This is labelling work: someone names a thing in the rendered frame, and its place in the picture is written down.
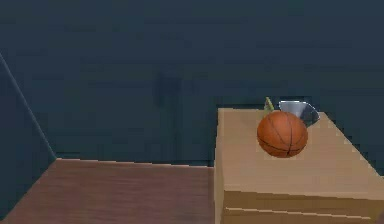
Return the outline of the orange basketball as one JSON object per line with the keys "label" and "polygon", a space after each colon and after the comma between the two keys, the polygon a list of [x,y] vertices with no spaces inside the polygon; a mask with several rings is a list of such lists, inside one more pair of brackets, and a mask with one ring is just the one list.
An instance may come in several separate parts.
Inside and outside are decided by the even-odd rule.
{"label": "orange basketball", "polygon": [[308,131],[304,122],[289,112],[276,111],[266,115],[257,127],[260,147],[277,158],[298,155],[307,145]]}

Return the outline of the light brown wooden dresser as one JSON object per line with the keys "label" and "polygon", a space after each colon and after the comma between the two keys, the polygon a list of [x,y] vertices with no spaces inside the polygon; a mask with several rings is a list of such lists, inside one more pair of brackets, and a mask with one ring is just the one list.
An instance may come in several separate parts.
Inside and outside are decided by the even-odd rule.
{"label": "light brown wooden dresser", "polygon": [[218,112],[215,224],[383,224],[384,178],[322,116],[296,156],[257,140],[262,110]]}

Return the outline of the grey metal bowl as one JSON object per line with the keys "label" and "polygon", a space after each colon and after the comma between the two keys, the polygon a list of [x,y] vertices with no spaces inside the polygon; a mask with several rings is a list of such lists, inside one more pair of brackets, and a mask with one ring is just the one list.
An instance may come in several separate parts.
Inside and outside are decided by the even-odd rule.
{"label": "grey metal bowl", "polygon": [[318,111],[304,101],[280,101],[278,106],[281,111],[292,113],[300,118],[306,127],[314,125],[320,119]]}

